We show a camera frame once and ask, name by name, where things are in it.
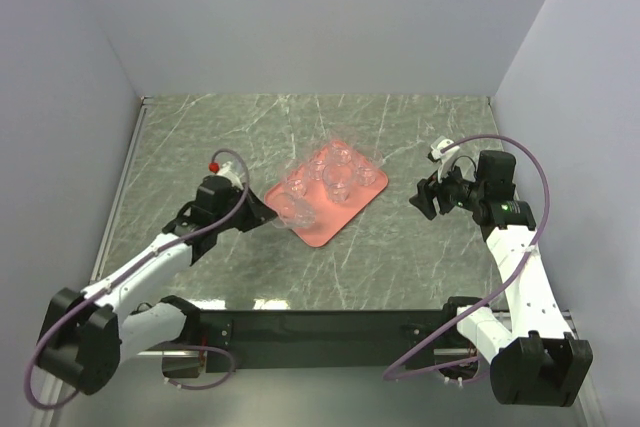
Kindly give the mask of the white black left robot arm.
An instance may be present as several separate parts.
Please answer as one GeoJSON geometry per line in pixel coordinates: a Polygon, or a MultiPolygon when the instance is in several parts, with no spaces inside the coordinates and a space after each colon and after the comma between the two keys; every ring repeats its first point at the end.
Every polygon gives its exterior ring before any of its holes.
{"type": "Polygon", "coordinates": [[[203,179],[186,203],[140,254],[81,291],[60,290],[50,301],[34,365],[78,392],[101,390],[126,360],[172,342],[198,348],[201,311],[168,296],[141,312],[144,298],[216,246],[221,233],[248,232],[276,218],[274,210],[230,174],[203,179]]]}

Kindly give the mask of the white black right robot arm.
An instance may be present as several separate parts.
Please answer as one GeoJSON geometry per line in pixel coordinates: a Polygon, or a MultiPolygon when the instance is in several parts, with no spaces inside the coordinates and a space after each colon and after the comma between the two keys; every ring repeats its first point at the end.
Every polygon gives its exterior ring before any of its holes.
{"type": "Polygon", "coordinates": [[[410,202],[428,219],[454,208],[471,213],[506,287],[511,325],[505,327],[486,305],[473,301],[440,322],[443,340],[468,340],[489,364],[492,391],[501,404],[570,407],[593,352],[576,338],[561,313],[537,246],[530,206],[515,197],[513,155],[483,150],[473,179],[457,166],[458,150],[443,140],[429,158],[437,170],[417,185],[410,202]]]}

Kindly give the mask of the clear faceted glass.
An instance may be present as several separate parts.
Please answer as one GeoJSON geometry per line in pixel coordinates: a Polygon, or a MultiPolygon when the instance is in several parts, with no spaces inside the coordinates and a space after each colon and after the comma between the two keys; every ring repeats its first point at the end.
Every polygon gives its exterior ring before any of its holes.
{"type": "Polygon", "coordinates": [[[285,168],[281,185],[285,193],[294,198],[303,198],[307,193],[309,174],[304,163],[292,164],[285,168]]]}
{"type": "Polygon", "coordinates": [[[359,145],[354,147],[352,160],[355,167],[355,179],[360,186],[372,185],[378,177],[384,156],[374,147],[359,145]]]}
{"type": "Polygon", "coordinates": [[[314,208],[304,199],[296,198],[288,193],[276,195],[271,203],[277,218],[274,225],[286,229],[306,229],[316,222],[314,208]]]}
{"type": "Polygon", "coordinates": [[[327,165],[328,160],[326,149],[324,147],[314,148],[307,158],[307,171],[309,178],[313,181],[321,181],[327,165]]]}
{"type": "Polygon", "coordinates": [[[332,162],[349,164],[353,157],[356,132],[345,126],[332,127],[328,131],[328,157],[332,162]]]}
{"type": "Polygon", "coordinates": [[[322,179],[328,199],[344,203],[352,190],[354,170],[350,164],[331,163],[325,167],[322,179]]]}

